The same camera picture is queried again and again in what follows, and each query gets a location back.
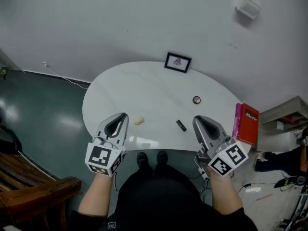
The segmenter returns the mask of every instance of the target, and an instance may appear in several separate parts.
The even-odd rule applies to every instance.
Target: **framed picture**
[[[173,69],[186,73],[191,63],[191,58],[186,56],[177,55],[171,52],[168,52],[165,68]]]

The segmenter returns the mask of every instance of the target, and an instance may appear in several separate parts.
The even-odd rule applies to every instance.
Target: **table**
[[[193,97],[201,98],[200,104]],[[232,135],[235,106],[240,101],[212,78],[189,69],[186,74],[164,68],[159,62],[132,62],[101,73],[89,86],[83,101],[83,120],[90,135],[111,115],[129,116],[126,149],[198,151],[193,130],[196,115],[219,122]],[[145,122],[134,125],[143,116]],[[186,127],[183,132],[176,123]],[[248,152],[250,145],[242,142]]]

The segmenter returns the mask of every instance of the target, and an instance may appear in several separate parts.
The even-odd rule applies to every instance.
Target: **black sleeve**
[[[241,208],[232,214],[223,216],[223,221],[226,226],[226,230],[237,230],[237,231],[257,231],[257,227],[254,222],[246,216],[244,208]]]
[[[72,211],[67,224],[67,231],[97,231],[105,218],[101,217],[88,217]]]

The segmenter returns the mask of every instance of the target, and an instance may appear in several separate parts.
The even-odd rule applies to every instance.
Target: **forearm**
[[[302,151],[300,154],[300,170],[303,172],[307,171],[307,156],[306,156],[306,146],[302,146]]]
[[[81,201],[78,212],[86,216],[107,217],[113,178],[97,174]]]
[[[210,172],[213,208],[223,215],[231,214],[243,207],[229,176],[222,178]]]

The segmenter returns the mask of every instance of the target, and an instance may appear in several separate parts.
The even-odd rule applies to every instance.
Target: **green floor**
[[[9,72],[7,80],[0,80],[0,113],[4,124],[12,129],[23,145],[23,151],[47,171],[64,178],[75,176],[83,180],[86,191],[94,177],[84,164],[91,136],[82,119],[82,102],[86,90],[65,80],[22,72]],[[129,152],[117,170],[117,187],[134,173],[138,166],[136,155]],[[150,165],[155,166],[157,150],[146,150]],[[195,153],[168,151],[169,164],[188,177],[198,175]],[[192,180],[198,190],[202,178]],[[77,209],[82,196],[74,197],[71,209]],[[110,213],[116,205],[117,193],[112,192]],[[207,191],[205,202],[211,203]]]

